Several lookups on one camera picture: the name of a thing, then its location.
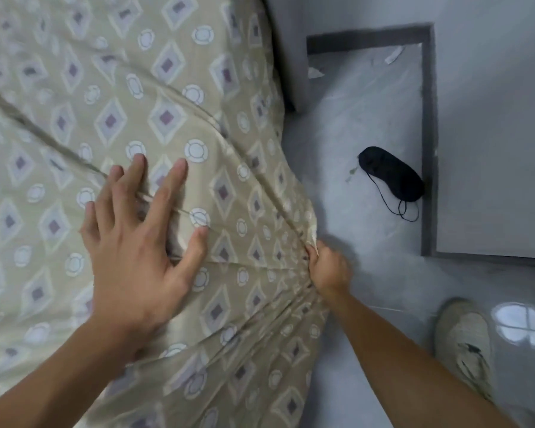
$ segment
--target floor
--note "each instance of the floor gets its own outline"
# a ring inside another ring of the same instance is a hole
[[[385,207],[357,167],[378,145],[421,172],[421,48],[310,57],[325,76],[311,80],[310,112],[290,115],[284,150],[319,221],[319,236],[342,249],[355,269],[352,292],[419,345],[431,348],[443,302],[477,302],[495,330],[495,396],[523,427],[535,427],[535,268],[420,256],[421,224]],[[398,201],[377,181],[392,209]],[[407,217],[414,218],[415,205]],[[343,332],[330,318],[322,337],[302,427],[390,427]]]

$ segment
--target sneaker laces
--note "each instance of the sneaker laces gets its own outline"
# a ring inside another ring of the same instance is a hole
[[[468,384],[479,395],[493,402],[490,366],[483,357],[482,351],[471,344],[458,344],[457,366],[465,376]]]

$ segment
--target beige fabric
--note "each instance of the beige fabric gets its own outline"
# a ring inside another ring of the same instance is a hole
[[[298,424],[326,311],[272,66],[259,0],[0,0],[0,394],[89,316],[83,208],[142,152],[149,200],[189,162],[171,258],[199,225],[210,252],[182,312],[81,424]]]

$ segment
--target shoe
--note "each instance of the shoe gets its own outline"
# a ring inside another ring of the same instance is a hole
[[[444,305],[434,331],[434,356],[448,371],[493,403],[490,328],[473,302],[453,299]]]

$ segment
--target wall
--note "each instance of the wall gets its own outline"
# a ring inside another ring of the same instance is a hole
[[[435,30],[438,251],[535,257],[535,0],[449,0]]]
[[[445,0],[304,0],[307,35],[433,22]]]

